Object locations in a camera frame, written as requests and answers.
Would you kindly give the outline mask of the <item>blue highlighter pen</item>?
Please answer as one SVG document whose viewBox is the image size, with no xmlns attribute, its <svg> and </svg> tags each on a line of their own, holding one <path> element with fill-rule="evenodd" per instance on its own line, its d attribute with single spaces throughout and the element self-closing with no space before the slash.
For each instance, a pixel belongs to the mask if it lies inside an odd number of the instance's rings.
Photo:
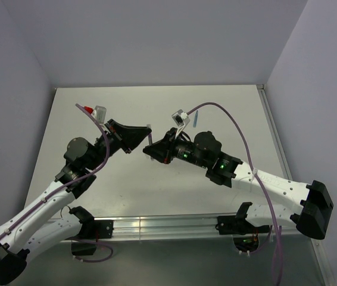
<svg viewBox="0 0 337 286">
<path fill-rule="evenodd" d="M 194 115 L 193 124 L 192 124 L 193 128 L 196 128 L 198 125 L 198 115 L 199 115 L 199 110 L 196 110 L 195 115 Z"/>
</svg>

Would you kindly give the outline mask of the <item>purple highlighter pen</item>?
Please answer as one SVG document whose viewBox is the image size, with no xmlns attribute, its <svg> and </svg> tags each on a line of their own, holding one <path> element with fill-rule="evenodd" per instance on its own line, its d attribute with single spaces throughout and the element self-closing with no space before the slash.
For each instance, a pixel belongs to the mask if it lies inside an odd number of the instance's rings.
<svg viewBox="0 0 337 286">
<path fill-rule="evenodd" d="M 153 140 L 152 140 L 152 133 L 150 133 L 150 134 L 148 135 L 148 145 L 151 146 L 152 143 L 153 143 Z"/>
</svg>

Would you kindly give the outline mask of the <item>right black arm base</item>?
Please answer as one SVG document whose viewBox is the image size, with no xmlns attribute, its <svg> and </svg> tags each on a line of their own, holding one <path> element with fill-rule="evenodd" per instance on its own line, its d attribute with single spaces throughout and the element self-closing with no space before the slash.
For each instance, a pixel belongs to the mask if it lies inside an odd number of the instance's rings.
<svg viewBox="0 0 337 286">
<path fill-rule="evenodd" d="M 256 250 L 259 246 L 258 230 L 245 219 L 236 216 L 218 216 L 215 229 L 220 235 L 242 235 L 234 238 L 233 243 L 243 252 Z"/>
</svg>

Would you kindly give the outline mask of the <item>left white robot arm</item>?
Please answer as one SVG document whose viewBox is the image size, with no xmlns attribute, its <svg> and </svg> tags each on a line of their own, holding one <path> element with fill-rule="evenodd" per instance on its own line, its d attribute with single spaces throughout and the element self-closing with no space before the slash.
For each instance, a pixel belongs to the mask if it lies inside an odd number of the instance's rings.
<svg viewBox="0 0 337 286">
<path fill-rule="evenodd" d="M 0 285 L 15 280 L 39 253 L 60 241 L 87 238 L 94 230 L 93 216 L 82 207 L 56 223 L 47 221 L 79 198 L 96 179 L 108 159 L 118 150 L 131 153 L 151 128 L 125 126 L 113 119 L 99 127 L 101 136 L 94 144 L 82 137 L 72 139 L 64 154 L 65 166 L 46 190 L 32 203 L 0 226 Z"/>
</svg>

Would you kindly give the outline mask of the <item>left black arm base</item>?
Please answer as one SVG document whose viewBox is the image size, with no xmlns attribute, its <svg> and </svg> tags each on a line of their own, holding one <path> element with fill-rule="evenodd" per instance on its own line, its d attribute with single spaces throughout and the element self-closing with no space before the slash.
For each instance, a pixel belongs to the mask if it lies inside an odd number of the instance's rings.
<svg viewBox="0 0 337 286">
<path fill-rule="evenodd" d="M 106 245 L 102 244 L 101 239 L 110 239 L 113 235 L 114 221 L 111 219 L 87 221 L 83 224 L 81 230 L 77 235 L 73 236 L 73 242 L 71 244 L 71 253 L 76 259 L 83 259 L 90 262 L 87 259 L 89 256 L 93 256 L 97 250 L 101 247 L 109 251 L 105 260 L 111 258 L 114 250 Z"/>
</svg>

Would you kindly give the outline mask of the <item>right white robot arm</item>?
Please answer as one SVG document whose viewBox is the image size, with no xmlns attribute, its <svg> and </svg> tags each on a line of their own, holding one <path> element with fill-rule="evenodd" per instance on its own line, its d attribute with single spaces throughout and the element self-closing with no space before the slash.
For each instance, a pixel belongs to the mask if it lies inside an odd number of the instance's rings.
<svg viewBox="0 0 337 286">
<path fill-rule="evenodd" d="M 324 183 L 290 181 L 252 169 L 247 162 L 222 152 L 222 144 L 210 132 L 198 133 L 193 141 L 176 136 L 171 128 L 164 138 L 146 146 L 143 152 L 154 160 L 170 164 L 175 158 L 206 169 L 213 183 L 256 194 L 267 194 L 278 222 L 294 226 L 303 235 L 326 237 L 333 201 Z"/>
</svg>

